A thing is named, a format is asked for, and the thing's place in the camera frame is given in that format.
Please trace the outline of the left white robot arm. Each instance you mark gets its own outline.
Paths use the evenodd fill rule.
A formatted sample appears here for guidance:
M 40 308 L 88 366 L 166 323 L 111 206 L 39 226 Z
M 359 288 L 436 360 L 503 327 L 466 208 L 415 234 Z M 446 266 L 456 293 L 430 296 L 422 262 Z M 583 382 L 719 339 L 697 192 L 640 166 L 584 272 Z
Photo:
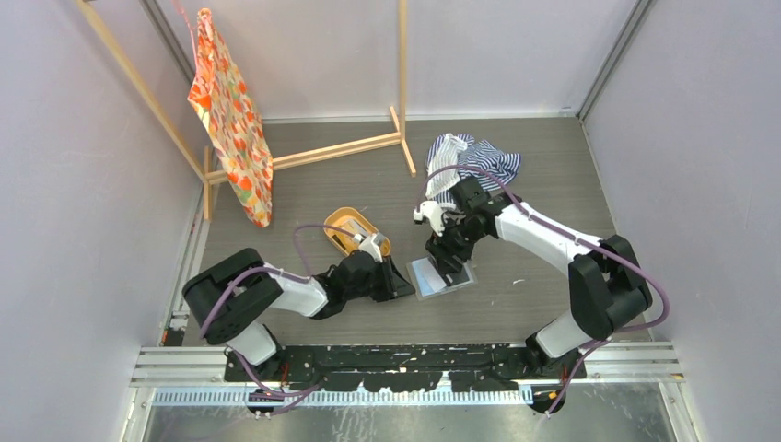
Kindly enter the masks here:
M 391 257 L 357 250 L 325 272 L 301 276 L 265 262 L 247 248 L 190 279 L 182 296 L 210 345 L 225 345 L 259 380 L 275 379 L 283 366 L 281 344 L 261 320 L 269 308 L 324 320 L 347 302 L 387 302 L 414 294 Z

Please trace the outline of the grey card holder wallet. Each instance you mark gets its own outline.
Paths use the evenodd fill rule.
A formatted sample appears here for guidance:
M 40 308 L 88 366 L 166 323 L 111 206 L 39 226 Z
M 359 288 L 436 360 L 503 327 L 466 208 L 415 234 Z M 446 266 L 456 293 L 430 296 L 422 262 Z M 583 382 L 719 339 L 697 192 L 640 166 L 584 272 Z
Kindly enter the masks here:
M 409 262 L 406 269 L 419 301 L 446 295 L 477 283 L 471 262 L 467 262 L 459 273 L 446 275 L 437 271 L 432 258 Z

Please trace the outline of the orange oval tray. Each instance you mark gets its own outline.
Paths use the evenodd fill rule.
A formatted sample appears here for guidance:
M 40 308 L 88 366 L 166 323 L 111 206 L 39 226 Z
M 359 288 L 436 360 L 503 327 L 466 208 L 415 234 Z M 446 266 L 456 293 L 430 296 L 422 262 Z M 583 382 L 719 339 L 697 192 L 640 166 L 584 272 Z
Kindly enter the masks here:
M 357 250 L 360 240 L 379 234 L 382 256 L 391 254 L 391 242 L 354 207 L 341 207 L 326 217 L 323 232 L 332 245 L 347 256 Z

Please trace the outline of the gold credit card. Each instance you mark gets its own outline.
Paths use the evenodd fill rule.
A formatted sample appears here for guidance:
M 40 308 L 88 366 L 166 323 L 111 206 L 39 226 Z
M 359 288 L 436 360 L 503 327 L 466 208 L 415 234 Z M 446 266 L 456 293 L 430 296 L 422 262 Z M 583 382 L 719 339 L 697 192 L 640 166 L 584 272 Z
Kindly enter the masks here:
M 364 227 L 354 219 L 348 219 L 344 223 L 343 228 L 350 232 L 352 241 L 356 245 L 360 244 L 364 239 L 367 239 L 372 235 L 372 232 L 367 227 Z

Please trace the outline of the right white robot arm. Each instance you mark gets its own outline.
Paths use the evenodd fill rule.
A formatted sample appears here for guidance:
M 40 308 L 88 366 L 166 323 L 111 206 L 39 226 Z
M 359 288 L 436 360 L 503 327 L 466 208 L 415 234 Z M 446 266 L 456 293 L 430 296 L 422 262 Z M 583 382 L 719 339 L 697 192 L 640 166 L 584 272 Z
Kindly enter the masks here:
M 415 223 L 432 228 L 425 248 L 446 283 L 486 237 L 520 246 L 567 279 L 568 310 L 525 341 L 524 363 L 534 376 L 550 377 L 564 356 L 607 340 L 652 306 L 647 280 L 627 239 L 583 234 L 542 215 L 512 192 L 490 193 L 475 177 L 459 181 L 451 193 L 452 210 L 426 200 L 413 211 Z

